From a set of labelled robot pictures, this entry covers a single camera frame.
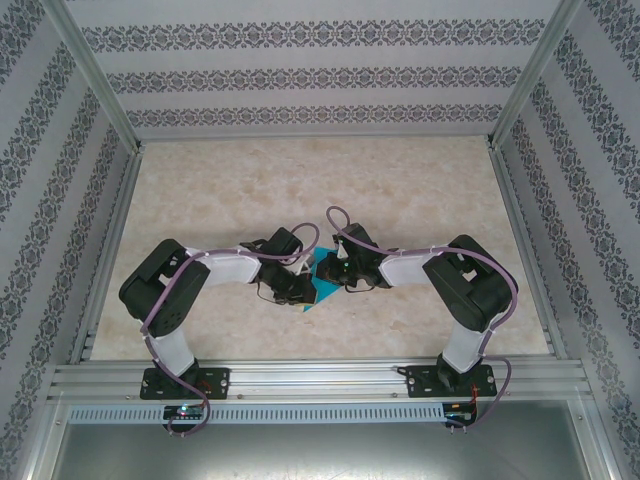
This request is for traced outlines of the aluminium table edge rail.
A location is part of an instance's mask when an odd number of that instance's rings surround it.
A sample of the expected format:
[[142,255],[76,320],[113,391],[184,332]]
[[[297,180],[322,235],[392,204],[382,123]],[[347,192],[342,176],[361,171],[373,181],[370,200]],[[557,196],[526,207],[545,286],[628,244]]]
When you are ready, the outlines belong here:
[[511,224],[511,229],[513,231],[526,279],[529,284],[532,299],[541,322],[542,330],[545,333],[545,338],[547,339],[549,351],[560,360],[568,360],[570,355],[566,351],[551,301],[549,300],[542,275],[538,269],[533,246],[526,228],[525,219],[519,208],[519,202],[508,175],[506,164],[500,151],[491,144],[488,144],[487,147],[488,155],[505,204],[507,216]]
[[96,329],[101,318],[144,150],[145,144],[141,143],[132,152],[132,157],[123,170],[98,263],[92,277],[84,308],[81,311],[82,315],[72,344],[73,349],[69,352],[68,363],[71,365],[79,364],[83,361],[89,333]]

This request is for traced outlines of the aluminium frame post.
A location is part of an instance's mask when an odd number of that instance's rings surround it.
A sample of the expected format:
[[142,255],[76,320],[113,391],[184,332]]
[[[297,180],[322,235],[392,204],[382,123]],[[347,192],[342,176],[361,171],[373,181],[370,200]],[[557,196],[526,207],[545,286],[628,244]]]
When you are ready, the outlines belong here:
[[508,136],[527,98],[550,61],[554,49],[559,44],[581,4],[582,0],[559,0],[493,130],[487,136],[487,145],[490,151],[494,151]]
[[48,401],[17,480],[52,480],[64,440],[69,407],[61,400]]
[[138,152],[141,140],[136,135],[107,75],[74,20],[65,0],[39,0],[39,2],[70,51],[119,138],[124,142],[129,152]]
[[622,480],[595,401],[577,399],[570,410],[590,480]]

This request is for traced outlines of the small circuit board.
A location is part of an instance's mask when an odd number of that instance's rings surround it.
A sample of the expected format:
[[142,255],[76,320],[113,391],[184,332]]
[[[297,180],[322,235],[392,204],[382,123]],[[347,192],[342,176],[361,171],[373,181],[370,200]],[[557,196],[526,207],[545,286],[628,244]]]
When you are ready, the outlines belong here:
[[443,405],[445,421],[455,427],[472,425],[478,415],[476,402],[445,403]]
[[163,420],[169,421],[201,421],[205,408],[200,404],[183,404],[165,406]]

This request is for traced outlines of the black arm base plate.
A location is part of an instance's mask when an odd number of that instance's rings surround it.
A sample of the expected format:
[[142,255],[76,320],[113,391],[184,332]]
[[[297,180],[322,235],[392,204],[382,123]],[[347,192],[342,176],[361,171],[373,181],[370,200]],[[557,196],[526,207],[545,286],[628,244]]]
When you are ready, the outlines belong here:
[[396,372],[405,378],[410,398],[471,397],[473,392],[481,398],[497,395],[493,369],[479,365],[460,374],[436,365],[409,365],[398,367]]
[[[210,400],[225,400],[230,383],[227,368],[190,369],[181,379],[203,392]],[[139,397],[142,400],[198,400],[199,396],[169,378],[159,368],[144,371]]]

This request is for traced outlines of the blue square paper sheet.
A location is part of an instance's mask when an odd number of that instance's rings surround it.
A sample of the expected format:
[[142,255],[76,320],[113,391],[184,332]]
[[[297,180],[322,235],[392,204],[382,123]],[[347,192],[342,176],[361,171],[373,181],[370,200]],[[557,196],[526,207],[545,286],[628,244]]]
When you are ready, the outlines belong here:
[[311,283],[316,289],[316,299],[313,304],[305,305],[303,307],[303,312],[309,311],[318,303],[325,301],[329,296],[335,294],[342,288],[341,285],[336,285],[329,281],[320,279],[316,275],[319,263],[324,260],[329,253],[336,253],[336,250],[325,247],[315,247],[313,250],[314,263],[311,267]]

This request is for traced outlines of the long aluminium mounting rail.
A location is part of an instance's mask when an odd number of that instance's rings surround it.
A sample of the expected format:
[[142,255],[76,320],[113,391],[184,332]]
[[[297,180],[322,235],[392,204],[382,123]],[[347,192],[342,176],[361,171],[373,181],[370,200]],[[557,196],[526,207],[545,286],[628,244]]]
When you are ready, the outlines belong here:
[[[516,355],[505,401],[591,398],[592,384],[580,360]],[[433,358],[324,360],[210,360],[227,368],[230,403],[391,402],[408,397],[401,366],[433,365]],[[139,403],[146,361],[86,361],[53,369],[46,400],[66,404]]]

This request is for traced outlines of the grey metal panel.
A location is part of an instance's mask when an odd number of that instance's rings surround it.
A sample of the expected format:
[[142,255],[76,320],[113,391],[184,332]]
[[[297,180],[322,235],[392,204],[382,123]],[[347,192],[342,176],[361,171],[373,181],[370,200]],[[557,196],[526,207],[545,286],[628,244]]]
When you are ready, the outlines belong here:
[[439,425],[73,425],[52,480],[591,480],[576,442]]

